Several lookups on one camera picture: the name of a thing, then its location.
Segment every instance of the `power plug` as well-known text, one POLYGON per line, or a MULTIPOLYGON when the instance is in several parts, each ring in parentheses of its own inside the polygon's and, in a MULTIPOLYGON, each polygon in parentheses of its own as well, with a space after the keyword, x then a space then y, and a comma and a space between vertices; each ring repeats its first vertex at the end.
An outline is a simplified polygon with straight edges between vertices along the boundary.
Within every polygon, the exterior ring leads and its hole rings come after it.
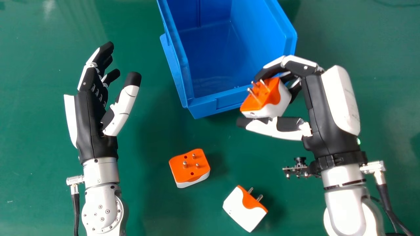
POLYGON ((258 196, 257 199, 251 196, 253 189, 246 191, 238 185, 223 202, 223 209, 226 213, 249 233, 268 213, 267 208, 260 203, 263 198, 262 195, 258 196))
POLYGON ((210 166, 202 149, 194 149, 169 160, 176 186, 186 188, 207 179, 210 166))

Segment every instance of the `green table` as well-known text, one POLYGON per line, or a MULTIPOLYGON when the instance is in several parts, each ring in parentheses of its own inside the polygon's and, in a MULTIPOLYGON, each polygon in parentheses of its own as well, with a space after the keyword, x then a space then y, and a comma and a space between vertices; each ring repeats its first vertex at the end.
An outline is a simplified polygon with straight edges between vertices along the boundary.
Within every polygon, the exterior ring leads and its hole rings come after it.
MULTIPOLYGON (((420 7, 415 0, 393 2, 280 1, 298 32, 296 55, 348 70, 362 149, 370 160, 386 162, 395 211, 419 234, 420 7)), ((310 153, 300 142, 237 128, 237 110, 194 120, 176 93, 159 41, 163 33, 155 0, 0 1, 2 236, 72 235, 65 180, 82 168, 63 94, 76 93, 84 62, 108 40, 116 47, 112 67, 123 76, 143 75, 118 137, 129 236, 248 235, 221 207, 237 184, 263 194, 269 210, 253 235, 325 235, 321 181, 287 181, 281 171, 296 156, 311 160, 310 153), (197 147, 206 152, 211 175, 178 189, 168 160, 197 147)), ((123 79, 114 82, 111 96, 122 85, 123 79)), ((306 117, 305 111, 298 97, 285 115, 306 117)), ((367 178, 378 196, 373 177, 367 178)))

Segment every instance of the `blue storage box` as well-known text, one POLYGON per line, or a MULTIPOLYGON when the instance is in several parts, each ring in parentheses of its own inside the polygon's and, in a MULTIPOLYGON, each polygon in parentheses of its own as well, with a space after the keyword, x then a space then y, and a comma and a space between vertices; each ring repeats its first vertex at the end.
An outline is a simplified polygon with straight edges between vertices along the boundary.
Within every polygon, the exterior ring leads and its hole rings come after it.
POLYGON ((297 34, 276 0, 157 0, 160 37, 181 104, 195 119, 239 108, 255 74, 294 54, 297 34))

